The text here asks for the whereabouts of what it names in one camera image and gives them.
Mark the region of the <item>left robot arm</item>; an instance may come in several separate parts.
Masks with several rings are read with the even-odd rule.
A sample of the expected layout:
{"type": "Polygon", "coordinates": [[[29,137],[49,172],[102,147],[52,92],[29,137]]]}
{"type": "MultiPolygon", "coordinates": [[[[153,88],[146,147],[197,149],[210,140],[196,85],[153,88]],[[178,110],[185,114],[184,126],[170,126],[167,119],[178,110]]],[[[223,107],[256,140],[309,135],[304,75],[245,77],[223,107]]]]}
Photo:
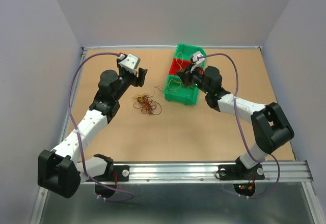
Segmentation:
{"type": "Polygon", "coordinates": [[[39,154],[37,183],[40,187],[70,198],[87,180],[99,183],[100,180],[112,179],[113,186],[99,183],[109,193],[97,197],[109,201],[118,191],[114,161],[102,154],[95,154],[89,160],[85,160],[84,156],[84,148],[118,112],[119,99],[126,90],[130,86],[144,85],[147,70],[139,67],[140,58],[124,53],[119,53],[117,57],[118,71],[105,70],[101,73],[98,91],[80,123],[77,124],[69,112],[74,129],[52,150],[43,150],[39,154]]]}

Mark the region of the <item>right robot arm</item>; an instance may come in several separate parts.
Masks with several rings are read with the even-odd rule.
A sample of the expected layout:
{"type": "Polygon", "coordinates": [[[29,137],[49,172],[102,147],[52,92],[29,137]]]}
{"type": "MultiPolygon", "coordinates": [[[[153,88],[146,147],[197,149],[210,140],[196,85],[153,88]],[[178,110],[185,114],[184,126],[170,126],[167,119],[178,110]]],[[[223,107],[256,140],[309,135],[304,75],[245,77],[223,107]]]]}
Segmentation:
{"type": "Polygon", "coordinates": [[[189,65],[178,71],[177,76],[184,86],[195,85],[204,92],[210,108],[234,115],[238,127],[241,127],[240,120],[252,125],[255,142],[251,148],[245,144],[246,152],[234,166],[236,176],[246,178],[253,172],[253,167],[294,138],[294,131],[278,103],[254,103],[230,93],[222,87],[222,76],[218,68],[208,66],[203,70],[189,65]]]}

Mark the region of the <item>red plastic bin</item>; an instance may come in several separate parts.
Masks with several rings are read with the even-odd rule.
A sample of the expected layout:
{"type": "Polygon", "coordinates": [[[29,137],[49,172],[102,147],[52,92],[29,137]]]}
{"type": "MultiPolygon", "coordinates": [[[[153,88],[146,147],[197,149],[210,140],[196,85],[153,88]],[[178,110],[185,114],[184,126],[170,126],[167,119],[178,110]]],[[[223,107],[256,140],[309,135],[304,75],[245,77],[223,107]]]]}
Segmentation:
{"type": "Polygon", "coordinates": [[[191,64],[191,61],[173,58],[170,69],[169,69],[169,75],[176,76],[178,71],[184,70],[190,64],[191,64]]]}

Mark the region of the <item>near green plastic bin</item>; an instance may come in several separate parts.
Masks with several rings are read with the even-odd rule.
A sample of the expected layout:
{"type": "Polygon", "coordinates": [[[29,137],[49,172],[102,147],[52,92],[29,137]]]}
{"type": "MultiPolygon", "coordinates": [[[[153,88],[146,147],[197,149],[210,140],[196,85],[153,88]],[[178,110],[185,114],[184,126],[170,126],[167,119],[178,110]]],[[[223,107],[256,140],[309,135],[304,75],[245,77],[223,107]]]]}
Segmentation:
{"type": "Polygon", "coordinates": [[[196,105],[199,89],[195,85],[185,87],[178,76],[168,75],[163,93],[167,101],[196,105]]]}

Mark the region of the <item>green plastic bin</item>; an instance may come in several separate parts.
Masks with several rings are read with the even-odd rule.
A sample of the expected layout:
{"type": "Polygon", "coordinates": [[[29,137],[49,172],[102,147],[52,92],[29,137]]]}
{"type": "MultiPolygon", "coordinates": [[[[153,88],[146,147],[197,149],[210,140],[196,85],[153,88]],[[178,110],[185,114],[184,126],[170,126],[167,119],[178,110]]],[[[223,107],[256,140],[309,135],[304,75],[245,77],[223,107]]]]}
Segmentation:
{"type": "Polygon", "coordinates": [[[168,75],[163,93],[167,101],[196,105],[199,89],[195,85],[185,87],[178,76],[168,75]]]}
{"type": "Polygon", "coordinates": [[[206,55],[206,52],[202,47],[182,44],[177,45],[174,57],[177,59],[190,61],[191,55],[199,51],[202,55],[206,55]]]}

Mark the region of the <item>far green plastic bin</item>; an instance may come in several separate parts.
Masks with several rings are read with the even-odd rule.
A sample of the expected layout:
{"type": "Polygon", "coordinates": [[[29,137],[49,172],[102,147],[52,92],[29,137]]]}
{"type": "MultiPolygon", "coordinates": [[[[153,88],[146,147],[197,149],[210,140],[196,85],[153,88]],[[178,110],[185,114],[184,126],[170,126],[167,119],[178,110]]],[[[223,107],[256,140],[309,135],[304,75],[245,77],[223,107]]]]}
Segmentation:
{"type": "Polygon", "coordinates": [[[177,59],[190,61],[191,55],[199,51],[202,55],[206,55],[206,52],[202,47],[182,44],[177,45],[174,57],[177,59]]]}

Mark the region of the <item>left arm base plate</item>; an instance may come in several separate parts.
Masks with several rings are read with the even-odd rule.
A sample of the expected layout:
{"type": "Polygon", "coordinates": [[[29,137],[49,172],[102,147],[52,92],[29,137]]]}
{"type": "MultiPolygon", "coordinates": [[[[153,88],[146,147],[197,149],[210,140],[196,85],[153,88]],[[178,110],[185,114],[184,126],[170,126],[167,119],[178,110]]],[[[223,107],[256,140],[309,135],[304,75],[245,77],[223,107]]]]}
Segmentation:
{"type": "Polygon", "coordinates": [[[130,166],[128,165],[114,165],[104,174],[94,177],[100,182],[128,182],[129,181],[130,166]]]}

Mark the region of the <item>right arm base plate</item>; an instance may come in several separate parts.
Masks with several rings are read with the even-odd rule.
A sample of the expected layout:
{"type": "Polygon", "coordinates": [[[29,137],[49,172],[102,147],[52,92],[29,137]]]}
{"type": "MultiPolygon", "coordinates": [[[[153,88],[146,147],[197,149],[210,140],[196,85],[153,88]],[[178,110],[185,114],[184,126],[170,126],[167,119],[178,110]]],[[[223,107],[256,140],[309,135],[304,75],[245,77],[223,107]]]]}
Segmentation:
{"type": "Polygon", "coordinates": [[[218,166],[215,177],[222,181],[264,180],[262,165],[258,164],[251,169],[239,164],[222,164],[218,166]]]}

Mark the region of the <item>aluminium mounting rail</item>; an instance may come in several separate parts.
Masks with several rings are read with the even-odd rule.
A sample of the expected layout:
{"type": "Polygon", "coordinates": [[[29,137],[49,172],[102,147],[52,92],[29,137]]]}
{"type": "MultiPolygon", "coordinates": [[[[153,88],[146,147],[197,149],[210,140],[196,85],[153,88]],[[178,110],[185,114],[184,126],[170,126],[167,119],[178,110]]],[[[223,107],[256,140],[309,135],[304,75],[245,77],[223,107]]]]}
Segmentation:
{"type": "MultiPolygon", "coordinates": [[[[115,162],[119,172],[119,184],[195,184],[195,183],[246,183],[246,180],[221,181],[216,172],[227,161],[207,162],[115,162]]],[[[313,177],[307,162],[280,161],[279,182],[312,182],[313,177]]]]}

